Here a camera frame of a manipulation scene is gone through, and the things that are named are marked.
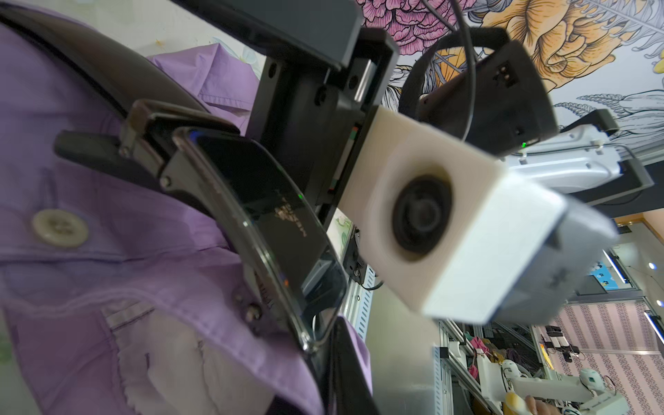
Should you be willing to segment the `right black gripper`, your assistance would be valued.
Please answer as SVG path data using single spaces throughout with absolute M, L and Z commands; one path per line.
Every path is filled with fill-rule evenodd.
M 363 27 L 355 1 L 181 1 L 266 57 L 247 136 L 268 150 L 313 206 L 341 194 L 344 150 L 380 104 L 399 49 Z

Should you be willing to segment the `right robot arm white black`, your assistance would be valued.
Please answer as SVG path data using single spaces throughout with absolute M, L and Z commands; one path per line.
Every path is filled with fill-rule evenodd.
M 496 157 L 559 133 L 525 48 L 498 28 L 471 28 L 490 50 L 466 74 L 423 95 L 434 56 L 463 38 L 416 1 L 185 1 L 183 8 L 267 57 L 248 135 L 318 210 L 339 202 L 398 57 L 425 55 L 398 101 L 407 132 L 434 129 Z

